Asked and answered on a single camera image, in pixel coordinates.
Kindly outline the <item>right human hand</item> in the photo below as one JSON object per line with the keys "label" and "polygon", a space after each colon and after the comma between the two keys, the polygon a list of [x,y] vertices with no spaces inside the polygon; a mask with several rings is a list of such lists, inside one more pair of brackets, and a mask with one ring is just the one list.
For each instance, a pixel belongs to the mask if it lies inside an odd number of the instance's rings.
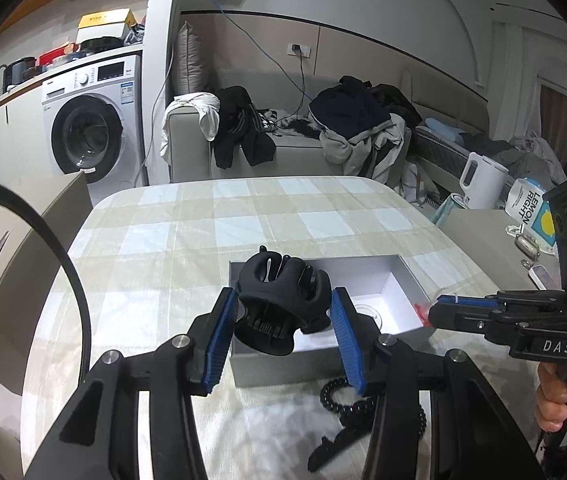
{"label": "right human hand", "polygon": [[557,364],[539,363],[537,374],[535,418],[541,430],[552,434],[567,420],[567,383],[559,377]]}

